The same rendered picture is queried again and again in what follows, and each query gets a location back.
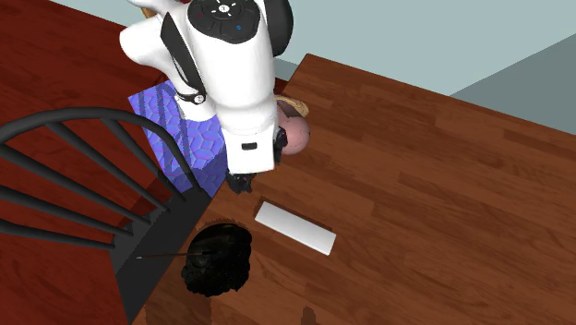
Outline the purple patterned robot stand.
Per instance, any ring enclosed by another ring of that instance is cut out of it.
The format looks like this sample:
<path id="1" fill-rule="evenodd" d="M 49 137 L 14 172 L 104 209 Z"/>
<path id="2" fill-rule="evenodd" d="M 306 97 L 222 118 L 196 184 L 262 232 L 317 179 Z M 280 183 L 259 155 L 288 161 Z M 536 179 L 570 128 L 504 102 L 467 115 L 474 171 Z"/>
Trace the purple patterned robot stand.
<path id="1" fill-rule="evenodd" d="M 128 101 L 136 114 L 162 126 L 173 136 L 200 186 L 214 196 L 225 180 L 227 167 L 218 118 L 203 122 L 183 119 L 170 81 L 133 94 Z"/>

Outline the white flat rectangular box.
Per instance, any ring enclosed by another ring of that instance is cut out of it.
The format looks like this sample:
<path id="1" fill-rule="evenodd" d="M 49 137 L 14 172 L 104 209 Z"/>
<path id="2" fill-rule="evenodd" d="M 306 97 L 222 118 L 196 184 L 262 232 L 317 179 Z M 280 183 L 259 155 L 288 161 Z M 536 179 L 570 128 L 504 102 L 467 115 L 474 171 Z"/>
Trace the white flat rectangular box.
<path id="1" fill-rule="evenodd" d="M 332 231 L 268 202 L 262 203 L 255 221 L 326 256 L 336 239 Z"/>

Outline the pink round ball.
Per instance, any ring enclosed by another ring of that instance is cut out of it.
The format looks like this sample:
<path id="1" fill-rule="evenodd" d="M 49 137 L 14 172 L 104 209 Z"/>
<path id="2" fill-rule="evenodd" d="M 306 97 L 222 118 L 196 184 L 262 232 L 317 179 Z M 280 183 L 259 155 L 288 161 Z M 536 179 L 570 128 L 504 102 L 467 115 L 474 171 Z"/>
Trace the pink round ball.
<path id="1" fill-rule="evenodd" d="M 279 126 L 286 130 L 288 144 L 282 154 L 294 155 L 302 151 L 310 139 L 310 127 L 304 117 L 287 117 L 278 106 Z"/>

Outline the black feather duster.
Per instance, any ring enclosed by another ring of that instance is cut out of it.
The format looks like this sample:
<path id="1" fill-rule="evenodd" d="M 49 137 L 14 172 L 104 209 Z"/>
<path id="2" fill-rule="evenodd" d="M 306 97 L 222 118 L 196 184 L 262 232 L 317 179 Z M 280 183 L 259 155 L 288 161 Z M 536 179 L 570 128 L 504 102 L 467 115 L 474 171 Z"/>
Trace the black feather duster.
<path id="1" fill-rule="evenodd" d="M 138 259 L 185 257 L 181 277 L 186 289 L 206 297 L 238 291 L 250 272 L 252 235 L 236 223 L 214 223 L 202 229 L 186 253 L 141 256 Z"/>

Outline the tan woven basket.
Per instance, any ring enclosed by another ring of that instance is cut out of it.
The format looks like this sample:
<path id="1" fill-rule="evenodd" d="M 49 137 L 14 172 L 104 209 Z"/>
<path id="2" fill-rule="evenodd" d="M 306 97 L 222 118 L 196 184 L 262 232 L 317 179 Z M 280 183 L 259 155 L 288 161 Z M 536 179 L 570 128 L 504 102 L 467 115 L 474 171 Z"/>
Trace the tan woven basket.
<path id="1" fill-rule="evenodd" d="M 287 117 L 306 117 L 309 109 L 302 101 L 282 95 L 274 96 L 276 103 Z"/>

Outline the dark grey spindle-back chair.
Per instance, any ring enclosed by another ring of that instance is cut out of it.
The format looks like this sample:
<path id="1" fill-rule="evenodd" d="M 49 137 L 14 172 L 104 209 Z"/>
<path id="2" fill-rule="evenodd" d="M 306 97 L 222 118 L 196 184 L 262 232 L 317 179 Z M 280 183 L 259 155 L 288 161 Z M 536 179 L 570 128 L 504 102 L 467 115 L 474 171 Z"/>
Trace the dark grey spindle-back chair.
<path id="1" fill-rule="evenodd" d="M 152 196 L 148 190 L 121 171 L 115 164 L 65 125 L 67 121 L 78 119 L 98 119 L 103 122 L 151 173 L 171 191 L 171 198 L 166 201 L 160 201 Z M 160 137 L 178 161 L 191 185 L 190 189 L 183 191 L 176 188 L 164 172 L 126 132 L 122 126 L 123 123 L 141 126 Z M 7 146 L 7 142 L 12 138 L 41 126 L 49 128 L 61 139 L 107 170 L 111 175 L 114 175 L 138 192 L 141 197 L 155 205 L 155 210 L 139 216 L 22 152 Z M 111 211 L 120 213 L 129 219 L 130 222 L 124 227 L 112 226 L 84 214 L 19 192 L 16 189 L 0 186 L 1 200 L 10 201 L 36 211 L 46 212 L 56 217 L 112 234 L 113 238 L 110 242 L 101 242 L 19 225 L 0 218 L 0 233 L 2 234 L 108 251 L 128 321 L 133 321 L 136 318 L 156 284 L 169 268 L 175 251 L 184 244 L 211 201 L 209 193 L 200 186 L 193 175 L 174 138 L 163 127 L 148 118 L 123 110 L 102 107 L 68 107 L 39 112 L 10 121 L 0 126 L 0 158 L 33 172 L 60 187 L 65 187 Z"/>

